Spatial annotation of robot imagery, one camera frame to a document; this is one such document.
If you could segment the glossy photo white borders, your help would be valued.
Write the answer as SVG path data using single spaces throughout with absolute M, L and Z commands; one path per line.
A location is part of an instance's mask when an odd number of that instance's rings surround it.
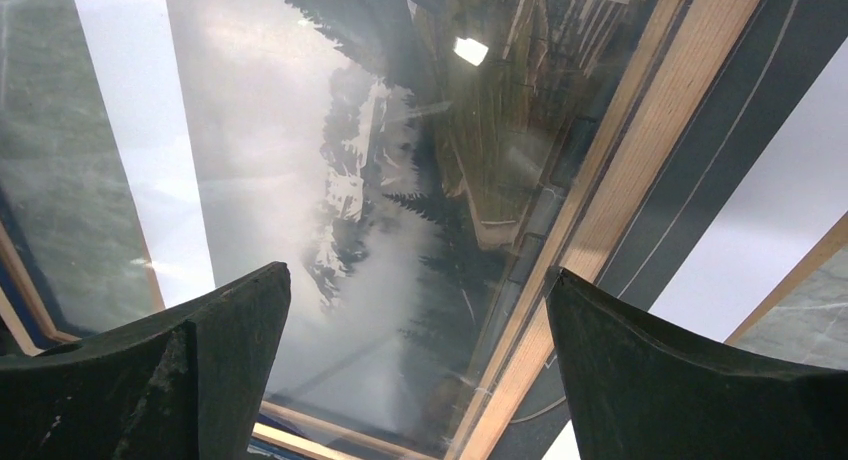
M 565 266 L 641 308 L 847 42 L 847 0 L 162 0 L 186 134 L 120 143 L 173 305 L 273 260 L 262 422 L 537 457 Z

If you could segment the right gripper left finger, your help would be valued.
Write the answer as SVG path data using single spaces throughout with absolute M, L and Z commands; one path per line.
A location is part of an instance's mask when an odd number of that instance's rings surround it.
M 5 459 L 246 459 L 291 303 L 272 262 L 197 299 L 1 361 Z

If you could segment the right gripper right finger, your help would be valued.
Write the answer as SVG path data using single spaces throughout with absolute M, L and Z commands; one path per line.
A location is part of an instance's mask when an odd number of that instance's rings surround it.
M 549 324 L 584 459 L 843 459 L 847 374 L 703 337 L 560 268 Z

